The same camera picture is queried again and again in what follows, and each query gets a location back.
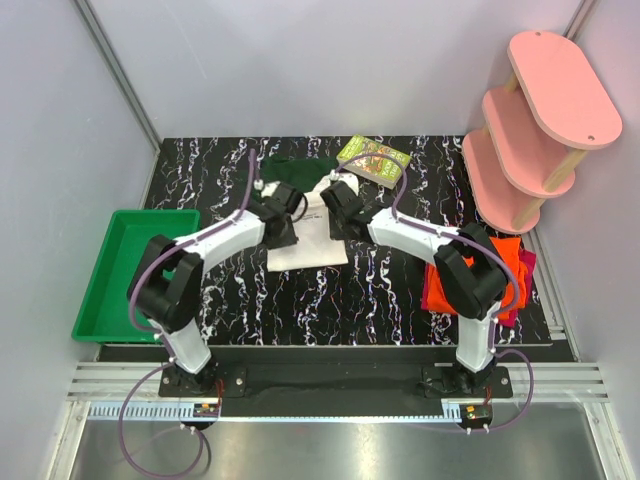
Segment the white and green t-shirt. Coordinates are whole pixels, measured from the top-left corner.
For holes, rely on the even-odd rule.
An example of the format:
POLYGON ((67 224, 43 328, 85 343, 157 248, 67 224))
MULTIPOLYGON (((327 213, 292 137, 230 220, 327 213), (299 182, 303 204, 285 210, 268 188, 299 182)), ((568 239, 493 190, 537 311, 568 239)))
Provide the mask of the white and green t-shirt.
POLYGON ((288 270, 340 266, 348 262, 343 240, 329 234, 329 211, 320 192, 330 186, 329 174, 338 165, 333 157, 289 159, 270 156, 261 162, 261 180, 280 181, 304 194, 293 214, 298 242, 267 251, 267 270, 288 270))

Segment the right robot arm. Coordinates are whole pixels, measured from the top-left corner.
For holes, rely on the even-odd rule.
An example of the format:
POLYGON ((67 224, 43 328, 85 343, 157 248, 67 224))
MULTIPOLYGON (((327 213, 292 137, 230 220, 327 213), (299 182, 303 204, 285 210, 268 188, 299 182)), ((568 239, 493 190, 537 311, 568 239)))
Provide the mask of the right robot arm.
POLYGON ((367 205, 343 181, 331 183, 320 196, 343 237, 394 248, 435 267, 458 317, 455 387, 470 397, 486 389, 486 368, 495 355, 494 322, 507 285, 516 279, 484 229, 477 224, 438 226, 394 206, 367 205))

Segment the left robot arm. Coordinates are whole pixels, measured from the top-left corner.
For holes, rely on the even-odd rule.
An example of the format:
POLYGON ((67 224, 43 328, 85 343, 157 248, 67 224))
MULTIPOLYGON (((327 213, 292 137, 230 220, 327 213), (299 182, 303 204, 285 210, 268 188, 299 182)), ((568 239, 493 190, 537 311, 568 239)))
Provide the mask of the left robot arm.
POLYGON ((163 342, 193 395, 208 394, 216 382, 197 326, 204 277, 248 248, 296 244, 293 214, 306 203, 302 192, 280 183, 258 200, 246 194, 239 209, 205 229, 175 239, 156 235, 147 243, 127 291, 128 315, 134 327, 163 342))

